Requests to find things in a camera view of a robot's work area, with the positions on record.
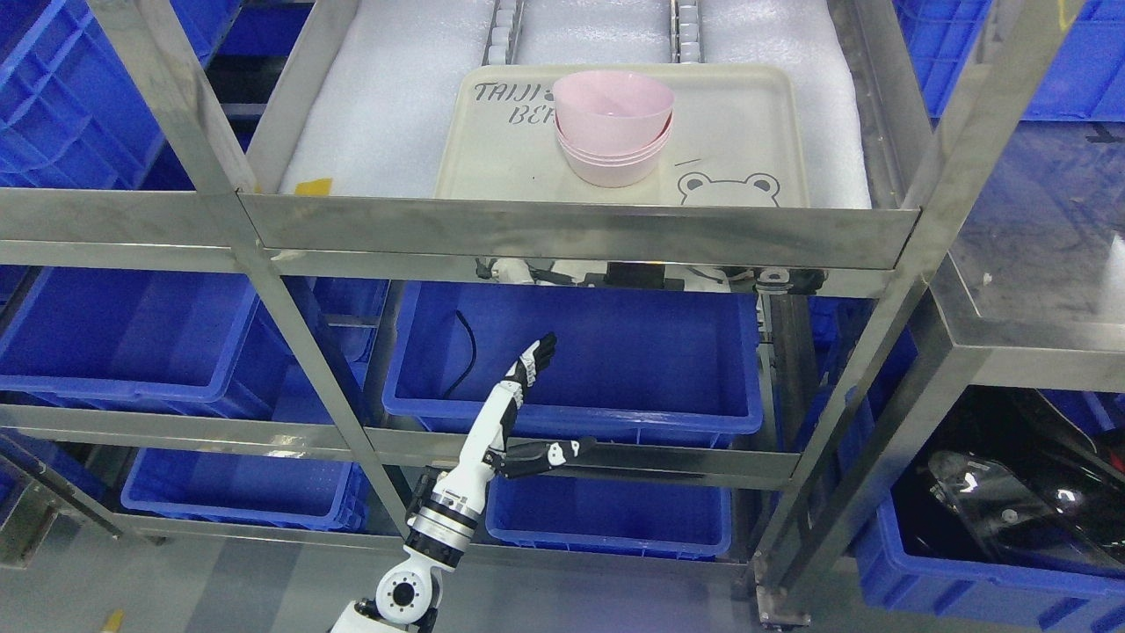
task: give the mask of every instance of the white foam sheet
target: white foam sheet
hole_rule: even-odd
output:
[[[525,0],[519,64],[662,63],[667,0]]]
[[[855,85],[826,0],[706,0],[701,12],[705,61],[789,74],[812,206],[870,208]]]
[[[281,180],[335,196],[432,197],[461,78],[493,0],[362,0]]]
[[[668,58],[665,0],[526,0],[516,61]],[[867,208],[855,89],[826,0],[706,0],[706,61],[789,74],[812,206]],[[493,0],[362,0],[282,179],[338,196],[431,197],[457,88],[480,64]]]

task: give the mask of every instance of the cartoon frog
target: cartoon frog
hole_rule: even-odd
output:
[[[781,184],[768,173],[752,173],[744,180],[712,180],[702,171],[680,177],[681,205],[691,206],[781,206]]]

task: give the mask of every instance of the gray floor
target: gray floor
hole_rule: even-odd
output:
[[[0,570],[0,631],[94,633],[120,608],[122,633],[322,633],[398,560],[209,539],[154,548],[61,521],[30,569]],[[1027,631],[870,609],[854,566],[837,567],[810,633]],[[515,569],[466,558],[448,578],[435,633],[757,630],[753,605],[729,579],[708,579],[693,563],[644,575],[627,568]]]

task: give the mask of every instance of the white mechanism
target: white mechanism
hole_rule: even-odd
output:
[[[465,438],[457,467],[435,481],[423,478],[415,490],[406,519],[411,532],[403,545],[407,559],[382,577],[375,597],[349,603],[331,633],[429,633],[441,603],[441,573],[452,572],[468,549],[496,473],[507,478],[542,473],[591,449],[591,438],[506,446],[528,390],[554,355],[555,335],[549,334],[521,354],[493,388]]]

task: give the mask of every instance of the metal bracket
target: metal bracket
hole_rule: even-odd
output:
[[[807,613],[789,613],[785,611],[785,590],[771,591],[758,585],[758,622],[768,631],[792,631],[799,626],[812,624],[812,616]]]
[[[754,268],[758,293],[817,293],[828,274],[814,268]]]
[[[58,516],[53,495],[30,483],[0,500],[0,568],[27,569]]]

